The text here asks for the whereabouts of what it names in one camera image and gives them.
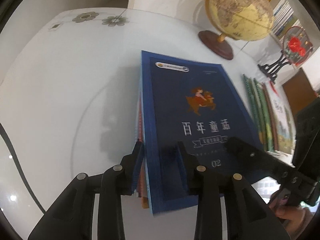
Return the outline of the person's right hand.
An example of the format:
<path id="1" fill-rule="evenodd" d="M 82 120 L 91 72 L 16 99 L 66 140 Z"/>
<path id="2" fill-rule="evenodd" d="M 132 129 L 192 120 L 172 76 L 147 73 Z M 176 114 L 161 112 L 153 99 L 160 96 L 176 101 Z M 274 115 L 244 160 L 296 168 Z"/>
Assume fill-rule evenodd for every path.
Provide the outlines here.
<path id="1" fill-rule="evenodd" d="M 307 207 L 283 206 L 279 204 L 279 199 L 275 197 L 278 192 L 271 195 L 269 208 L 276 217 L 287 220 L 284 226 L 291 239 L 297 239 L 311 222 L 314 213 Z"/>

